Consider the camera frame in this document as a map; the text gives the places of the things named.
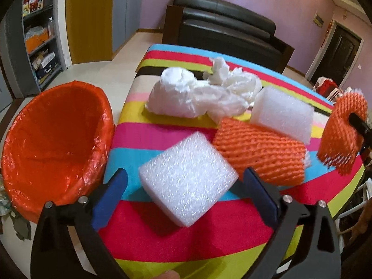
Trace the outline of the operator thumb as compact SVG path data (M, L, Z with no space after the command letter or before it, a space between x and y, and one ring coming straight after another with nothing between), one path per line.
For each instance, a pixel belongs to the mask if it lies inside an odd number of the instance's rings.
M153 279L180 279L180 275L176 271L170 269L161 275L155 276Z

